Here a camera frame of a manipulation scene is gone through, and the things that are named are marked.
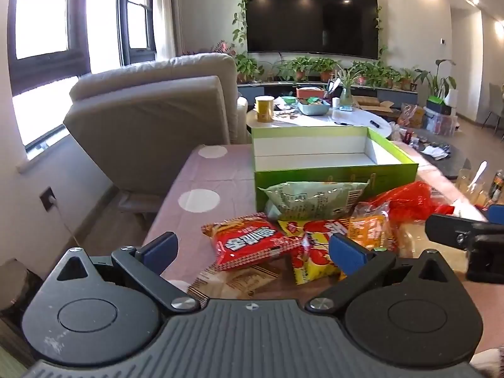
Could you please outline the black yellow drink can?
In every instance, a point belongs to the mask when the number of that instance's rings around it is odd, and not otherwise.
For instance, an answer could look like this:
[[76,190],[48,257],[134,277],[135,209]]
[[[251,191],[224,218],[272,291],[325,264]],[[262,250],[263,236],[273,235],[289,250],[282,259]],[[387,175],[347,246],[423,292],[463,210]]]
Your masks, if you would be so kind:
[[499,170],[496,172],[489,190],[489,199],[492,203],[497,203],[501,197],[504,185],[504,172]]

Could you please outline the shiny red snack bag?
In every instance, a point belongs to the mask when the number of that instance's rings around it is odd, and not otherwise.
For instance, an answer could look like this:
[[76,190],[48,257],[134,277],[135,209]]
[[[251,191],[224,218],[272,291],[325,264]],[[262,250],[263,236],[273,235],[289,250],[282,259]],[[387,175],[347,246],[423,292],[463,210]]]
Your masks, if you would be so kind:
[[432,186],[428,183],[415,181],[391,189],[366,202],[372,207],[387,204],[389,218],[397,224],[426,221],[433,214],[452,215],[455,208],[438,201],[432,195],[432,190]]

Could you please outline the wall power socket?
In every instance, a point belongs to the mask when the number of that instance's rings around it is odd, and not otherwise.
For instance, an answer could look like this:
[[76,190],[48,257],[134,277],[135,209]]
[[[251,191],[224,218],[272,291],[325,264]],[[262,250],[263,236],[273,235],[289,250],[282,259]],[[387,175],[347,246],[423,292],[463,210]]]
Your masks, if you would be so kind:
[[49,210],[52,207],[55,207],[57,204],[57,200],[55,198],[54,192],[52,190],[52,187],[48,187],[41,195],[40,195],[40,201],[43,204],[43,208],[46,210],[46,212],[49,212]]

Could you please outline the beige sofa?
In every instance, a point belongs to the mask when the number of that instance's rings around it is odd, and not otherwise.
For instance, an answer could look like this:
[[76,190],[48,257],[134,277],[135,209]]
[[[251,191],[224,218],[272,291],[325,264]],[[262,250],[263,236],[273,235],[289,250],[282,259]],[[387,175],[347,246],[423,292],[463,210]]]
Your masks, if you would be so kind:
[[90,73],[64,125],[122,192],[164,196],[194,148],[245,141],[247,102],[230,55],[184,55]]

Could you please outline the orange bread packet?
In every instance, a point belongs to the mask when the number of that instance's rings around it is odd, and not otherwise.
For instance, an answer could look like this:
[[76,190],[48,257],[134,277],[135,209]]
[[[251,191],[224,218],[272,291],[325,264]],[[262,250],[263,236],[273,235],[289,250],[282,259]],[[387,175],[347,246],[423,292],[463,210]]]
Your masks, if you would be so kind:
[[395,251],[389,204],[358,203],[348,221],[348,238],[368,250]]

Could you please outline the brown beige snack bag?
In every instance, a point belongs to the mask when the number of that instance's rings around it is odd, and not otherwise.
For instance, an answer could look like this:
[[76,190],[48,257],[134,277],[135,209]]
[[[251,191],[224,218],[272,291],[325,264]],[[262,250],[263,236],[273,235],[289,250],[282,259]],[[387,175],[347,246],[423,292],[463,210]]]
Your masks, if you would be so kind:
[[211,265],[191,283],[187,294],[202,307],[210,299],[247,300],[258,289],[276,281],[280,274],[281,269],[272,265],[252,265],[230,271],[218,271]]

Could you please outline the pink polka dot tablecloth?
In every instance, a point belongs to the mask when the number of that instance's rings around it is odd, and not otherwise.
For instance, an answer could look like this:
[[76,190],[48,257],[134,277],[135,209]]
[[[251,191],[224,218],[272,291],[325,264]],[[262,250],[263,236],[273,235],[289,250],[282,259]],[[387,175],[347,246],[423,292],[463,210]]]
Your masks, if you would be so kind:
[[[215,249],[201,227],[256,211],[252,145],[209,148],[210,151],[196,148],[185,162],[144,242],[148,244],[166,231],[177,235],[178,256],[162,277],[185,293],[197,276],[215,262]],[[289,258],[281,257],[270,265],[280,276],[256,290],[253,296],[257,299],[297,299],[304,305],[338,282],[334,276],[297,286]],[[484,322],[477,352],[503,346],[503,285],[472,283],[465,274],[455,274]]]

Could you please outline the light blue snack bowl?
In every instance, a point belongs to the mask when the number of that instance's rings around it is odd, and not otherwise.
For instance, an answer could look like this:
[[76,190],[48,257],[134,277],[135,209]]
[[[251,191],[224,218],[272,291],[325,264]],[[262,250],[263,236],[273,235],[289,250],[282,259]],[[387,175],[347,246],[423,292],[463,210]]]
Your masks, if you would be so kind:
[[306,116],[323,116],[331,109],[331,105],[320,98],[316,98],[315,101],[299,99],[297,107]]

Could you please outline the grey dining chair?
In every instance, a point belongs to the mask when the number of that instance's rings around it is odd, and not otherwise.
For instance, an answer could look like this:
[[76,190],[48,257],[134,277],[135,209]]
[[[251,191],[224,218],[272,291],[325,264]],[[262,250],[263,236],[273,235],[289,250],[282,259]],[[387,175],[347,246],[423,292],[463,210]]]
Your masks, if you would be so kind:
[[499,130],[501,119],[503,118],[504,101],[503,101],[502,86],[498,84],[489,83],[489,94],[490,94],[489,113],[483,123],[483,126],[485,126],[489,122],[489,119],[492,116],[495,116],[496,122],[494,127],[494,133],[497,133],[497,131]]

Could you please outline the cardboard box on console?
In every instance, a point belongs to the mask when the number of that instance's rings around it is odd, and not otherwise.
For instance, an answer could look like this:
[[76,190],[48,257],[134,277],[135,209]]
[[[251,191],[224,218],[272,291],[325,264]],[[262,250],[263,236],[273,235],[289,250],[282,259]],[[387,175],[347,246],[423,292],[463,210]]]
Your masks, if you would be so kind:
[[392,101],[380,101],[373,96],[353,96],[354,104],[368,112],[393,113]]

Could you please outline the dark round marble table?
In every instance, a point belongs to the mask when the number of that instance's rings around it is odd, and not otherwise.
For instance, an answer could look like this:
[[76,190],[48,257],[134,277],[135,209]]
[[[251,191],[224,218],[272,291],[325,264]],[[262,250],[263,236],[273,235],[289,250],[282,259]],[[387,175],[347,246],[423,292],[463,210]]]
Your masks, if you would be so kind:
[[401,128],[401,137],[411,135],[410,146],[436,167],[448,180],[455,181],[461,170],[472,168],[470,160],[461,150],[449,143],[449,137],[435,135],[419,128]]

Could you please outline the pale green snack bag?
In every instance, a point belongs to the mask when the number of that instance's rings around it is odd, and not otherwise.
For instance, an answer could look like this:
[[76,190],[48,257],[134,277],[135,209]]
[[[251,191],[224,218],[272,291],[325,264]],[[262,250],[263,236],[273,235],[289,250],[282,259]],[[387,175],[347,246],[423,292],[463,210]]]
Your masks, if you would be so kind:
[[348,215],[369,182],[284,182],[261,189],[273,220],[339,219]]

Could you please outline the red yellow snack bag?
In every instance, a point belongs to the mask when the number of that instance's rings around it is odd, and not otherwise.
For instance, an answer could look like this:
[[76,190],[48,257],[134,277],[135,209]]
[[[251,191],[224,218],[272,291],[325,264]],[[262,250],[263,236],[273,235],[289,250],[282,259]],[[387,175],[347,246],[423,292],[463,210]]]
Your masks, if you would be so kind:
[[334,235],[347,235],[348,219],[280,220],[278,225],[286,236],[301,239],[301,245],[290,251],[296,285],[341,276],[330,258],[329,241]]

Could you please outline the wall mounted television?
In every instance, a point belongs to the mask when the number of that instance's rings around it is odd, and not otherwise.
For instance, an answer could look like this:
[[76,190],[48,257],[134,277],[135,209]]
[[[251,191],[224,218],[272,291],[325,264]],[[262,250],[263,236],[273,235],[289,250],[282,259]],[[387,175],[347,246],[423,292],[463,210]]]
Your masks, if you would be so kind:
[[378,57],[378,0],[246,0],[248,51]]

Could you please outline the yellow canister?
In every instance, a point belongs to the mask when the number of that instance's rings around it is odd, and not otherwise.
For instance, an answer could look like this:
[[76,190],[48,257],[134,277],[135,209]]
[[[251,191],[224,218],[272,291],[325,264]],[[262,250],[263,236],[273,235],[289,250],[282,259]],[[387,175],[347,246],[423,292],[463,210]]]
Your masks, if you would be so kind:
[[256,119],[260,123],[273,121],[274,97],[257,96],[255,98]]

